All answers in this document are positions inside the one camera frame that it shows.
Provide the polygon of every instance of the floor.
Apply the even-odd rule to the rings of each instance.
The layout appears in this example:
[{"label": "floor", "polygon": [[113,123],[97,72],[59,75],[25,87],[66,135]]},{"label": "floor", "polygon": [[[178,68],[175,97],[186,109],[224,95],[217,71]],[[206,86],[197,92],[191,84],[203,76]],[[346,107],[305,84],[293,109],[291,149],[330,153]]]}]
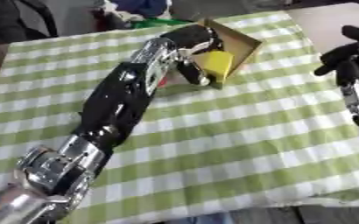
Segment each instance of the floor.
[{"label": "floor", "polygon": [[[95,0],[41,0],[51,9],[60,36],[95,31],[94,19],[89,9]],[[172,12],[176,18],[197,20],[330,4],[333,0],[302,0],[283,6],[287,0],[173,0]],[[46,28],[37,14],[20,6],[26,23],[43,32]],[[359,224],[359,208],[300,208],[246,209],[232,213],[238,224]]]}]

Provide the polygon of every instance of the green and white checkered tablecloth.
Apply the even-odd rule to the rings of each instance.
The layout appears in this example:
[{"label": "green and white checkered tablecloth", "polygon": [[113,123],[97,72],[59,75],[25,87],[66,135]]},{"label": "green and white checkered tablecloth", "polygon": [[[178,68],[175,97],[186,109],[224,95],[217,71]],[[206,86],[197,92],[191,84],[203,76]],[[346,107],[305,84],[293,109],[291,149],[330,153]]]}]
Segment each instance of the green and white checkered tablecloth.
[{"label": "green and white checkered tablecloth", "polygon": [[[359,199],[359,129],[333,79],[312,75],[318,56],[301,29],[283,11],[219,21],[264,48],[223,90],[170,79],[64,222],[158,221],[344,192]],[[11,45],[0,73],[0,185],[32,146],[61,145],[97,83],[169,29]]]}]

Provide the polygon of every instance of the robotic arm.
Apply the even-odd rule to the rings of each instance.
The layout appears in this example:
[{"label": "robotic arm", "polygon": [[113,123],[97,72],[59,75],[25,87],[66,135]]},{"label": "robotic arm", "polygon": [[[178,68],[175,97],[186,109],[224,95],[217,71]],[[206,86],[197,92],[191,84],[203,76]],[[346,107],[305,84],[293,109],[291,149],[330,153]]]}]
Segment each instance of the robotic arm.
[{"label": "robotic arm", "polygon": [[314,73],[324,75],[336,70],[336,85],[341,90],[354,122],[359,126],[359,28],[343,26],[342,34],[357,42],[337,47],[322,55],[324,65]]},{"label": "robotic arm", "polygon": [[71,213],[143,116],[158,83],[176,67],[192,84],[209,79],[191,56],[222,50],[217,33],[190,25],[147,41],[85,101],[81,123],[58,149],[31,149],[0,190],[0,223],[53,223]]}]

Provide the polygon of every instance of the gingham cloth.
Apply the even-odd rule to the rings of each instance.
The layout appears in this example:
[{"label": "gingham cloth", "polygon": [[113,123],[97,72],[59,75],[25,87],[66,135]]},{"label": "gingham cloth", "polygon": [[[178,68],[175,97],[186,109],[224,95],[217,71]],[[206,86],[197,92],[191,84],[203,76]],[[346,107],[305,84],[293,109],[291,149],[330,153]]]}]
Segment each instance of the gingham cloth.
[{"label": "gingham cloth", "polygon": [[[139,223],[359,192],[359,128],[283,11],[218,19],[265,42],[223,90],[174,75],[64,222]],[[0,186],[32,146],[59,147],[82,103],[172,28],[12,44],[0,73]]]}]

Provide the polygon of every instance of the table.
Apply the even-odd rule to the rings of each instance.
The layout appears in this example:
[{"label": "table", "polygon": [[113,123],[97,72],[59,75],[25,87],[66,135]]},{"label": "table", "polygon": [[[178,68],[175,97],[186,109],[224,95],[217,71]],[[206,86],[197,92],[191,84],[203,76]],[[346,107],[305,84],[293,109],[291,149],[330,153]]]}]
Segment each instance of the table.
[{"label": "table", "polygon": [[[343,25],[359,26],[359,4],[343,3],[287,11],[292,19],[300,25],[304,33],[313,41],[320,53],[325,53],[336,46],[350,42],[341,35]],[[8,46],[0,46],[0,66]]]},{"label": "table", "polygon": [[[299,27],[284,12],[220,21],[268,45],[221,92],[159,91],[68,221],[157,221],[359,188],[359,129],[333,83],[311,75],[317,54]],[[0,183],[31,146],[58,146],[114,61],[164,30],[13,45],[0,75]]]},{"label": "table", "polygon": [[320,53],[352,42],[341,35],[341,28],[344,25],[359,26],[358,3],[343,3],[287,12],[302,27]]}]

